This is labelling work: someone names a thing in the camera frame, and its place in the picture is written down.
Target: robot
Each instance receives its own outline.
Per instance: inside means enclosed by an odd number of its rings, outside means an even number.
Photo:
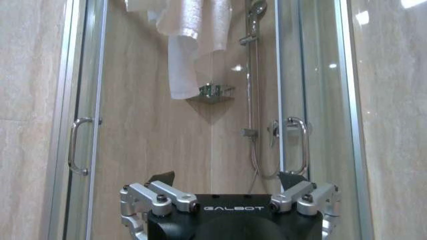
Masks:
[[[121,223],[133,240],[327,240],[341,194],[300,175],[279,173],[277,194],[193,194],[172,187],[175,173],[120,190]]]

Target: shower head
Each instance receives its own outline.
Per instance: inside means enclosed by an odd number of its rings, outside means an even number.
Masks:
[[[252,7],[248,11],[248,15],[256,15],[256,18],[260,19],[265,14],[267,2],[265,0],[259,0],[252,4]]]

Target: glass shower door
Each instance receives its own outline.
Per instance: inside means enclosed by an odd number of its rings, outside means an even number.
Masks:
[[[96,156],[102,36],[102,0],[69,0],[60,140],[48,239],[85,239]]]
[[[340,220],[331,239],[361,239],[353,131],[340,0],[276,1],[277,61],[283,168],[299,168],[300,131],[287,118],[308,128],[309,167],[315,183],[336,184],[341,192]]]

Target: shower enclosure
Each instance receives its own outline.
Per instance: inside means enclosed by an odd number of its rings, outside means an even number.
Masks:
[[[227,51],[213,53],[209,75],[199,77],[233,86],[233,95],[205,104],[171,99],[168,39],[145,12],[126,12],[122,0],[66,1],[48,239],[129,239],[118,190],[153,174],[175,171],[173,185],[187,192],[245,193],[253,154],[264,175],[277,165],[299,169],[309,156],[305,176],[341,191],[331,239],[372,238],[347,1],[265,3],[255,51],[240,40],[257,3],[231,1]],[[248,69],[257,76],[256,153],[241,136],[251,126]],[[255,178],[252,193],[279,191],[276,178]]]

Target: screw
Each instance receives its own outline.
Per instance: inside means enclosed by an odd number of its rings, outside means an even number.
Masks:
[[[277,204],[273,203],[273,202],[271,202],[271,203],[268,204],[268,208],[269,208],[269,211],[273,212],[273,213],[279,212],[279,209],[280,209],[279,206],[277,206]]]
[[[168,201],[168,198],[165,195],[162,194],[158,194],[157,197],[156,197],[156,200],[158,203],[165,203]]]
[[[200,204],[197,202],[193,202],[191,205],[189,205],[189,212],[191,213],[196,213],[199,212],[200,210]]]
[[[311,194],[305,194],[301,199],[308,203],[313,202],[313,196]]]

